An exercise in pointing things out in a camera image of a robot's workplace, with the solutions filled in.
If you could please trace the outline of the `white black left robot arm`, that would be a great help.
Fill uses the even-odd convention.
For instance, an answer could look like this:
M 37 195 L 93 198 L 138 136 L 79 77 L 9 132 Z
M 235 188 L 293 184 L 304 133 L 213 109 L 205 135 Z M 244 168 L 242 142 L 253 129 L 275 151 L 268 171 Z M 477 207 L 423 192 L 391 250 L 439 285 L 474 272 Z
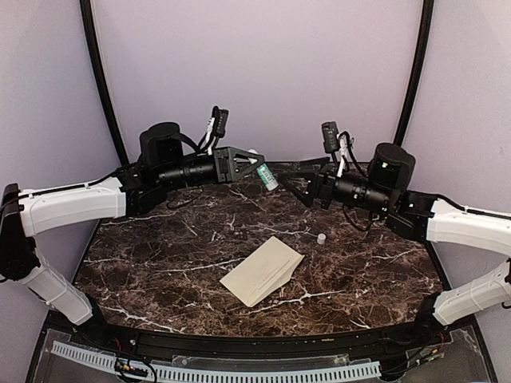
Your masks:
M 113 340 L 91 299 L 75 288 L 38 251 L 36 235 L 96 219 L 136 217 L 166 201 L 171 191 L 206 184 L 229 184 L 263 165 L 260 154 L 216 147 L 224 129 L 212 127 L 204 148 L 178 124 L 153 125 L 140 135 L 134 163 L 81 184 L 49 189 L 5 187 L 1 204 L 1 277 L 29 288 L 76 326 L 96 348 Z

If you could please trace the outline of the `cream paper envelope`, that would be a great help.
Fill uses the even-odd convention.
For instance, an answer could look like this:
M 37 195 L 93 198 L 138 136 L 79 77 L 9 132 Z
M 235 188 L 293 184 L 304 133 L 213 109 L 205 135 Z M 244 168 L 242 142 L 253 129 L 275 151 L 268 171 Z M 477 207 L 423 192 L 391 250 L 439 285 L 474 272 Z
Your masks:
M 291 280 L 304 256 L 272 236 L 220 283 L 245 306 L 253 307 Z

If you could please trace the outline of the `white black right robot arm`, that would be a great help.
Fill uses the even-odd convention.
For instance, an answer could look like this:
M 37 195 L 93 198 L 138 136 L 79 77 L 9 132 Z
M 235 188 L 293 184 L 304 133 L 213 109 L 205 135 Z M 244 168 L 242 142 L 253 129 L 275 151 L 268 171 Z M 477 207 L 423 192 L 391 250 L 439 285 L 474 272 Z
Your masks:
M 378 144 L 367 176 L 288 172 L 279 181 L 306 207 L 318 199 L 323 209 L 338 201 L 384 219 L 396 235 L 416 242 L 457 243 L 510 255 L 510 215 L 462 206 L 439 194 L 408 188 L 415 158 L 396 144 Z M 510 303 L 510 262 L 453 290 L 426 297 L 407 338 L 424 346 L 442 328 L 468 315 Z

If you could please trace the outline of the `black front rail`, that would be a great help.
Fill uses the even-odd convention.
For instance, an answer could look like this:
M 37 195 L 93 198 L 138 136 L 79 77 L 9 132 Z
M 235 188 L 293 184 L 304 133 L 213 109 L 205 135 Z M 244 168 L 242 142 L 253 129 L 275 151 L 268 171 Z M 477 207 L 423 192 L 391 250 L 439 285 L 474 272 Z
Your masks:
M 411 323 L 312 336 L 233 338 L 184 335 L 155 330 L 136 330 L 103 324 L 94 330 L 77 329 L 73 339 L 87 345 L 130 356 L 169 360 L 191 357 L 234 357 L 240 359 L 314 357 L 346 353 L 350 357 L 401 357 L 408 350 L 441 341 L 437 332 L 418 332 Z

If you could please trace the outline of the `black right frame post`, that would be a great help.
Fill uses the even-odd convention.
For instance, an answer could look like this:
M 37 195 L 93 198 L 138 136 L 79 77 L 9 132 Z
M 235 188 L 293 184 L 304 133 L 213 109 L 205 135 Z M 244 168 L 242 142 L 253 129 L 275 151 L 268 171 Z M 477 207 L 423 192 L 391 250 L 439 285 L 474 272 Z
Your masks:
M 418 27 L 418 38 L 414 51 L 414 59 L 410 70 L 410 78 L 406 88 L 402 111 L 398 120 L 398 125 L 394 134 L 393 143 L 402 146 L 406 132 L 413 112 L 414 102 L 416 100 L 418 86 L 421 80 L 422 69 L 426 57 L 428 41 L 430 37 L 430 28 L 433 19 L 434 0 L 424 0 L 422 2 L 422 12 Z

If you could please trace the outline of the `green white glue stick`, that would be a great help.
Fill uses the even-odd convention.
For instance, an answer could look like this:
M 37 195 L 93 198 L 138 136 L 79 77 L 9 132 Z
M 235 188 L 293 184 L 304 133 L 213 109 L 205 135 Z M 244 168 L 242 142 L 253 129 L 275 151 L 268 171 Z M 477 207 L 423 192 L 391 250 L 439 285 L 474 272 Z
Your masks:
M 259 166 L 256 171 L 268 191 L 271 192 L 279 186 L 277 180 L 273 176 L 266 163 L 263 163 L 261 166 Z

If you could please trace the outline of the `white glue stick cap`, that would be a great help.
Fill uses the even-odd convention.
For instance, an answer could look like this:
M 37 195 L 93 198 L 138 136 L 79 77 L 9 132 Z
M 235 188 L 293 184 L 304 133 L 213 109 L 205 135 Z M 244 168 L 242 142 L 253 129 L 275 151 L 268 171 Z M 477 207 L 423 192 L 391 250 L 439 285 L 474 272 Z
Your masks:
M 320 233 L 320 234 L 318 234 L 318 235 L 317 235 L 316 242 L 317 242 L 318 244 L 324 244 L 324 243 L 325 243 L 325 241 L 326 241 L 326 238 L 327 238 L 327 237 L 326 237 L 326 235 L 325 235 L 325 234 Z

